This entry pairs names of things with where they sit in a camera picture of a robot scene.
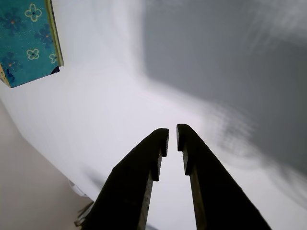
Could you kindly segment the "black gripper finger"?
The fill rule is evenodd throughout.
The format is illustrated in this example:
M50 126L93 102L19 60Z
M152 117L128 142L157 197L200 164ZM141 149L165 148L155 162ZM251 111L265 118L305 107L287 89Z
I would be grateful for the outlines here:
M270 226L222 163L187 124L177 125L177 149L190 177L199 230L269 230Z
M167 155L169 130L159 128L135 146L111 171L83 222L84 230L144 230L153 183Z

